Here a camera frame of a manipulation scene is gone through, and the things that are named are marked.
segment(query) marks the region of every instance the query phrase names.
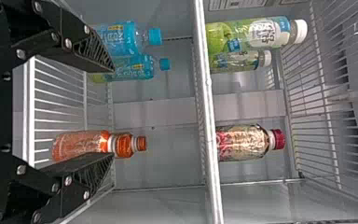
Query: metal panel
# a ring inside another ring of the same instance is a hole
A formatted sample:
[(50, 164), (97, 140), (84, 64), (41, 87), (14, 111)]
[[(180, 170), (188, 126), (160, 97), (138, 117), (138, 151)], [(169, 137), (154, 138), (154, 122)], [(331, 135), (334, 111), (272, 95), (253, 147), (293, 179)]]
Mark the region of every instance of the metal panel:
[(212, 206), (213, 223), (224, 223), (220, 176), (216, 153), (212, 81), (209, 73), (208, 49), (205, 34), (205, 19), (202, 0), (194, 0), (194, 43), (196, 108), (200, 128), (202, 162)]
[(307, 39), (282, 49), (296, 168), (358, 201), (358, 1), (307, 5)]

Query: bottle label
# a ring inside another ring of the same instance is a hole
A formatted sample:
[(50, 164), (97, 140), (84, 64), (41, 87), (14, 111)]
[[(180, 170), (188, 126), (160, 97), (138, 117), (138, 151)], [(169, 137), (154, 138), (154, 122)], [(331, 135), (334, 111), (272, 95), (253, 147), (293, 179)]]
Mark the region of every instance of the bottle label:
[(113, 26), (109, 26), (107, 28), (107, 30), (109, 30), (109, 31), (113, 31), (113, 30), (122, 31), (122, 30), (124, 30), (124, 26), (123, 25), (113, 25)]
[(287, 43), (290, 30), (290, 21), (284, 16), (208, 23), (208, 53), (211, 58), (245, 49), (279, 48)]
[(133, 70), (142, 70), (144, 69), (144, 65), (142, 63), (138, 63), (132, 66)]
[(253, 47), (270, 47), (276, 40), (273, 21), (256, 21), (249, 28), (249, 43)]
[(131, 56), (140, 53), (137, 42), (137, 25), (133, 21), (117, 22), (95, 27), (112, 57)]
[(211, 59), (211, 74), (253, 71), (259, 65), (258, 58), (257, 50), (216, 54)]
[(216, 143), (220, 161), (248, 161), (263, 158), (269, 138), (258, 125), (216, 128)]
[(239, 52), (241, 51), (241, 43), (238, 38), (228, 40), (227, 42), (229, 52)]

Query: orange bottle cap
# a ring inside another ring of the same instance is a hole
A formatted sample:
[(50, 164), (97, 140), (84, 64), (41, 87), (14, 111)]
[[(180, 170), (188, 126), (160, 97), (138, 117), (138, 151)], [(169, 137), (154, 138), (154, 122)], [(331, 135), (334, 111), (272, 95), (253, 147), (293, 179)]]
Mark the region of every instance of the orange bottle cap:
[(146, 142), (145, 136), (137, 137), (136, 143), (137, 143), (138, 151), (146, 151), (147, 150), (147, 142)]
[(119, 135), (116, 139), (116, 155), (119, 158), (130, 158), (133, 155), (131, 148), (131, 139), (130, 134)]

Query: bottle cap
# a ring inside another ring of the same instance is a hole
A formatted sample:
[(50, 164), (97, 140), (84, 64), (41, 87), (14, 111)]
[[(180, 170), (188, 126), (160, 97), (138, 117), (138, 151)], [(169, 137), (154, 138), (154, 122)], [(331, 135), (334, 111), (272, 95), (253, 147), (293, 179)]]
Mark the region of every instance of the bottle cap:
[(295, 20), (295, 23), (297, 25), (297, 35), (294, 44), (301, 44), (307, 37), (308, 25), (304, 20)]
[(275, 136), (275, 148), (273, 148), (273, 150), (284, 149), (286, 145), (286, 137), (284, 136), (284, 133), (279, 129), (273, 129), (271, 131)]
[(159, 28), (153, 28), (149, 30), (149, 44), (162, 45), (162, 35)]
[(118, 158), (130, 158), (133, 155), (132, 135), (120, 134), (115, 137), (115, 154)]
[(159, 69), (161, 69), (161, 71), (171, 70), (171, 61), (166, 58), (160, 59), (159, 60)]
[(271, 55), (271, 51), (269, 50), (264, 50), (264, 64), (263, 67), (268, 67), (271, 65), (272, 62), (272, 55)]
[(138, 151), (146, 151), (147, 150), (147, 142), (145, 136), (140, 136), (136, 138)]

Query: red bottle cap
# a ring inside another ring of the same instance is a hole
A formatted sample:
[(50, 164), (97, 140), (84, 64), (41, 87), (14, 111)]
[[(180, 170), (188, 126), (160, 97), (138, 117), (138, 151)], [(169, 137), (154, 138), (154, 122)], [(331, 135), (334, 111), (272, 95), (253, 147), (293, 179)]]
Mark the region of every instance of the red bottle cap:
[(284, 147), (286, 145), (286, 136), (284, 135), (284, 133), (279, 129), (273, 129), (271, 131), (274, 133), (274, 136), (275, 136), (275, 149), (274, 150), (284, 149)]

